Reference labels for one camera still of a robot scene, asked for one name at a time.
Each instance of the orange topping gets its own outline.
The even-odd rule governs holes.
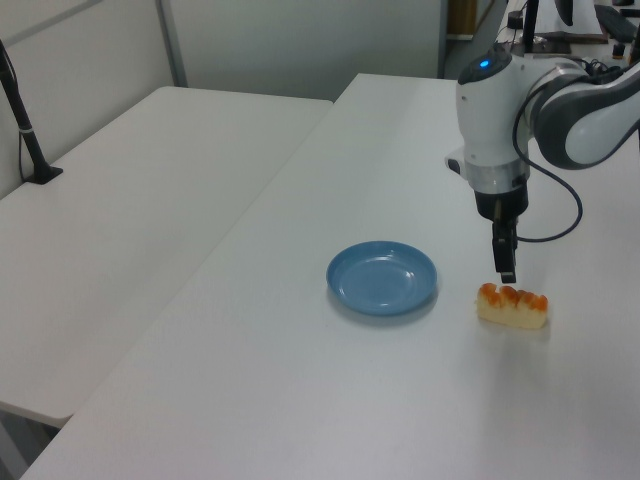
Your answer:
[[[546,312],[549,306],[549,301],[544,295],[538,296],[524,290],[516,291],[508,285],[503,285],[499,291],[496,290],[496,284],[485,283],[480,287],[478,294],[483,296],[494,307],[501,307],[507,304],[516,307],[518,304],[522,304],[528,308]]]
[[[500,295],[502,295],[502,298],[504,298],[507,302],[511,303],[514,306],[518,303],[518,292],[516,292],[515,289],[511,287],[508,287],[506,285],[500,287]]]

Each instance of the pastry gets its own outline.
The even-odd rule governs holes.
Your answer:
[[[489,322],[509,327],[537,329],[547,321],[549,301],[544,295],[536,295],[509,286],[498,287],[485,283],[478,290],[476,301],[478,316]]]

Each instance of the black cable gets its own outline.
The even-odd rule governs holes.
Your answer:
[[[11,76],[13,77],[13,81],[16,84],[16,90],[18,90],[18,75],[16,74],[15,68],[13,68],[13,63],[11,63],[11,58],[7,55],[7,52],[3,50],[2,55],[7,60],[7,64],[9,65],[9,69],[11,70]],[[18,171],[20,172],[20,180],[22,183],[25,182],[24,172],[22,171],[22,132],[18,131]]]
[[[572,85],[574,83],[578,83],[578,82],[584,82],[585,79],[584,77],[577,77],[574,80],[570,81],[567,83],[567,85],[565,85],[565,88],[568,87],[569,85]],[[538,170],[540,173],[543,173],[544,175],[548,176],[549,178],[555,180],[556,182],[558,182],[560,185],[562,185],[565,189],[567,189],[569,191],[569,193],[571,194],[571,196],[575,199],[576,201],[576,205],[578,207],[578,214],[576,216],[575,221],[573,222],[573,224],[563,230],[562,232],[556,234],[556,235],[551,235],[550,237],[542,237],[542,238],[526,238],[526,237],[517,237],[519,241],[521,242],[525,242],[525,243],[544,243],[544,242],[550,242],[552,240],[557,240],[558,238],[562,238],[565,235],[567,235],[568,233],[572,232],[580,223],[580,220],[582,220],[582,215],[584,213],[583,207],[582,207],[582,200],[580,199],[580,195],[578,195],[578,192],[575,191],[575,189],[569,185],[567,182],[565,182],[563,179],[561,179],[560,177],[558,177],[556,174],[550,172],[549,170],[541,167],[540,165],[538,165],[537,163],[534,163],[529,157],[527,157],[524,152],[520,149],[520,146],[518,145],[518,126],[520,125],[520,118],[522,118],[522,115],[524,114],[525,109],[527,108],[527,106],[529,105],[529,103],[531,102],[531,100],[538,95],[542,90],[544,90],[545,88],[547,88],[547,84],[541,85],[540,87],[536,88],[533,92],[531,92],[527,98],[525,99],[524,103],[521,105],[520,110],[518,110],[518,114],[516,116],[516,120],[513,124],[513,131],[511,134],[511,140],[513,141],[513,147],[516,150],[516,153],[518,154],[518,156],[520,157],[520,159],[526,163],[527,165],[529,165],[531,168]]]
[[[18,132],[18,170],[20,171],[20,180],[24,183],[24,173],[22,172],[22,133]]]

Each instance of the black stand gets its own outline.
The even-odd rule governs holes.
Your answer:
[[[24,108],[24,104],[22,103],[22,98],[20,98],[18,84],[13,76],[11,66],[9,64],[9,56],[7,55],[7,51],[5,50],[1,40],[0,81],[2,82],[2,87],[7,95],[7,99],[9,100],[9,105],[11,105],[11,110],[13,110],[16,122],[18,122],[20,135],[24,139],[24,143],[27,146],[27,150],[29,150],[31,160],[33,161],[33,175],[25,179],[25,181],[44,185],[51,179],[60,175],[62,173],[62,169],[49,165],[45,161],[44,155],[42,155],[38,139],[36,138],[36,134],[33,132],[33,127],[31,126],[31,121],[29,120],[27,111]]]
[[[536,19],[538,18],[539,0],[529,0],[527,2],[527,14],[524,18],[524,28],[522,30],[522,47],[512,49],[516,55],[524,56],[526,53],[532,54],[570,54],[571,48],[565,42],[547,41],[541,44],[534,44],[533,39],[536,31]]]

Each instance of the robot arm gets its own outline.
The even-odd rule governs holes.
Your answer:
[[[604,161],[640,124],[640,66],[594,85],[571,60],[527,59],[494,47],[460,75],[456,106],[464,146],[446,163],[469,182],[478,213],[493,222],[496,271],[513,283],[529,178],[514,144],[527,155],[535,136],[543,156],[561,168]]]

